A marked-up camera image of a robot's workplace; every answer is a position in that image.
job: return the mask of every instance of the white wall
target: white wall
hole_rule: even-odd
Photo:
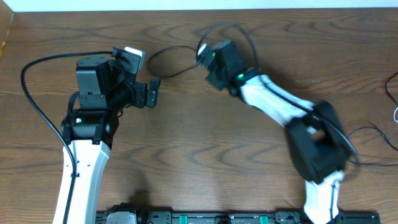
[[[4,0],[14,12],[398,7],[398,0]]]

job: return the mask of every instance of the white arm segment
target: white arm segment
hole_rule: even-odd
[[[330,208],[333,211],[333,218],[337,216],[338,191],[340,189],[340,181],[343,178],[343,171],[335,171],[327,176],[321,184],[305,181],[307,199],[304,205],[304,212],[314,224],[330,222]]]
[[[270,88],[278,91],[278,93],[280,93],[284,97],[300,104],[301,106],[309,110],[312,110],[312,106],[314,105],[312,102],[302,100],[295,97],[294,95],[291,95],[290,93],[273,83],[267,75],[258,75],[248,80],[241,87],[243,100],[247,104],[263,111],[265,114],[278,122],[282,127],[285,127],[285,125],[292,118],[302,117],[307,113],[292,106],[290,103],[273,94],[262,84],[260,78],[263,82],[267,83]]]
[[[93,145],[92,140],[72,141],[69,147],[77,160],[77,172],[79,177],[76,177],[75,187],[73,189],[68,223],[95,223],[102,174],[106,162],[109,159],[110,149],[102,141],[99,145]],[[63,222],[71,173],[72,163],[68,152],[63,148],[62,183],[53,224],[61,224]]]

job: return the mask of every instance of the wooden table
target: wooden table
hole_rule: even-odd
[[[398,144],[396,105],[384,94],[398,70],[398,9],[18,13],[0,60],[0,223],[50,223],[62,175],[62,145],[22,93],[22,67],[41,57],[130,45],[152,55],[170,45],[196,46],[219,22],[242,24],[255,40],[262,69],[308,100],[328,100],[346,132],[369,123]],[[220,29],[207,40],[242,38]],[[250,63],[250,51],[242,40]],[[60,126],[78,90],[77,58],[45,62],[27,73],[35,100]],[[191,66],[175,50],[160,73]],[[175,210],[302,208],[304,181],[293,167],[282,128],[215,90],[196,68],[162,82],[154,109],[125,110],[106,166],[99,210],[121,202]],[[138,80],[153,78],[144,69]],[[398,91],[392,81],[390,90]],[[379,134],[353,138],[363,161],[397,163]],[[347,173],[353,170],[349,165]],[[342,185],[343,210],[377,210],[396,223],[398,168],[361,168]]]

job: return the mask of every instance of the white cable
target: white cable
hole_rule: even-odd
[[[397,116],[396,116],[396,114],[397,114],[397,111],[398,111],[398,107],[397,107],[397,109],[394,111],[394,121],[396,122],[396,123],[398,123],[398,118],[397,118]]]

